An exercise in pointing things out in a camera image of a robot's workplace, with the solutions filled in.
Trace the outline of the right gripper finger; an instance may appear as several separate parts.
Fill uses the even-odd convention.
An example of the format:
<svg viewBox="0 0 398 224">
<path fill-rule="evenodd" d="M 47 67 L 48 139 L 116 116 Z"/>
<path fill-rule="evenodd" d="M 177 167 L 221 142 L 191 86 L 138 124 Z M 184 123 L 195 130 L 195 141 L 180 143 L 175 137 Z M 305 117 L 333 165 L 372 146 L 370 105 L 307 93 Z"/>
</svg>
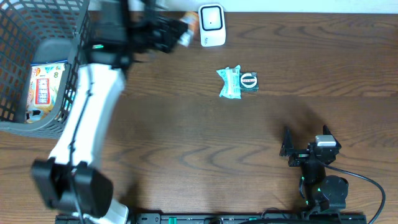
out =
<svg viewBox="0 0 398 224">
<path fill-rule="evenodd" d="M 331 131 L 329 130 L 327 125 L 323 125 L 323 135 L 332 135 L 334 137 L 334 135 L 331 133 Z M 335 147 L 341 148 L 341 144 L 338 142 L 338 140 L 335 138 L 335 140 L 337 141 L 337 145 Z"/>
<path fill-rule="evenodd" d="M 292 141 L 292 135 L 290 129 L 288 127 L 285 127 L 279 156 L 282 157 L 290 156 L 293 152 L 294 152 L 294 145 Z"/>
</svg>

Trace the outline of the small orange carton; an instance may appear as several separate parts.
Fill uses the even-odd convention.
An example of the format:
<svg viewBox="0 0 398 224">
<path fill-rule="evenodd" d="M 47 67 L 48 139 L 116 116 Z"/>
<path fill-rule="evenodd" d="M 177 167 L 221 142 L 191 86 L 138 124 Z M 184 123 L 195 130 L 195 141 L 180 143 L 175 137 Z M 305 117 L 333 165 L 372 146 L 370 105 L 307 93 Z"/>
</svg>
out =
<svg viewBox="0 0 398 224">
<path fill-rule="evenodd" d="M 180 21 L 188 25 L 188 29 L 184 32 L 178 41 L 178 43 L 184 47 L 188 47 L 193 41 L 195 34 L 197 33 L 199 26 L 199 16 L 197 12 L 188 11 L 180 19 Z"/>
</svg>

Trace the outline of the teal snack packet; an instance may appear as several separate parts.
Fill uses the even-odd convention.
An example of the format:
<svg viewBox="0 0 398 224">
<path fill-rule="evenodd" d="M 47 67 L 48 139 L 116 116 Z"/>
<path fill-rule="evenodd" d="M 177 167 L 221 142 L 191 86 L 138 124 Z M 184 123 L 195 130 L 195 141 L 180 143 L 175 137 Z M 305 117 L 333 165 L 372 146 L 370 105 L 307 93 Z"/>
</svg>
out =
<svg viewBox="0 0 398 224">
<path fill-rule="evenodd" d="M 234 68 L 227 67 L 216 71 L 224 81 L 220 97 L 241 99 L 240 69 L 241 66 L 237 65 Z"/>
</svg>

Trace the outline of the large yellow snack bag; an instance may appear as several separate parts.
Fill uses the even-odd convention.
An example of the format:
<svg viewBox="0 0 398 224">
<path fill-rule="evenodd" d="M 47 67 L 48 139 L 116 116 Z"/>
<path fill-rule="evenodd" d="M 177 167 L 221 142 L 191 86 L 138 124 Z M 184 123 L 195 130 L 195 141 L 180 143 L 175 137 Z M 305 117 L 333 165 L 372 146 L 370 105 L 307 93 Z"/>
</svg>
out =
<svg viewBox="0 0 398 224">
<path fill-rule="evenodd" d="M 40 121 L 53 110 L 64 71 L 62 62 L 32 66 L 25 123 Z"/>
</svg>

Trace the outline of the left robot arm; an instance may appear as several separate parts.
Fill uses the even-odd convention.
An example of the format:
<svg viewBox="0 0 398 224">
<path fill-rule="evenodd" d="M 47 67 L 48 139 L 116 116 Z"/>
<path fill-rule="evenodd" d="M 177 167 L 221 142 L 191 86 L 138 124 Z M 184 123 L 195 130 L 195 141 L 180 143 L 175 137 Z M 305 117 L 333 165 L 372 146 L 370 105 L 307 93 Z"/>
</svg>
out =
<svg viewBox="0 0 398 224">
<path fill-rule="evenodd" d="M 129 209 L 113 197 L 113 183 L 100 172 L 103 142 L 135 54 L 169 53 L 187 23 L 161 16 L 155 1 L 133 21 L 127 1 L 103 1 L 83 47 L 78 88 L 65 129 L 46 160 L 31 174 L 44 204 L 81 223 L 127 223 Z"/>
</svg>

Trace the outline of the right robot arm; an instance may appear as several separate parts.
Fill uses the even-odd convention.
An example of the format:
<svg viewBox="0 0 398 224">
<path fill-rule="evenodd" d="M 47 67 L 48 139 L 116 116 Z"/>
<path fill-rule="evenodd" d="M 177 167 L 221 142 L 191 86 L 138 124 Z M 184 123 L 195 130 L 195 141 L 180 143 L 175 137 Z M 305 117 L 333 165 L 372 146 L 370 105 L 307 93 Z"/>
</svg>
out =
<svg viewBox="0 0 398 224">
<path fill-rule="evenodd" d="M 308 143 L 305 149 L 294 148 L 290 130 L 285 129 L 279 155 L 289 158 L 290 167 L 301 170 L 299 192 L 307 204 L 302 218 L 308 220 L 322 213 L 338 213 L 346 207 L 348 181 L 336 175 L 327 175 L 325 170 L 335 161 L 340 149 L 341 144 L 327 126 L 323 126 L 323 133 L 316 135 L 314 142 Z"/>
</svg>

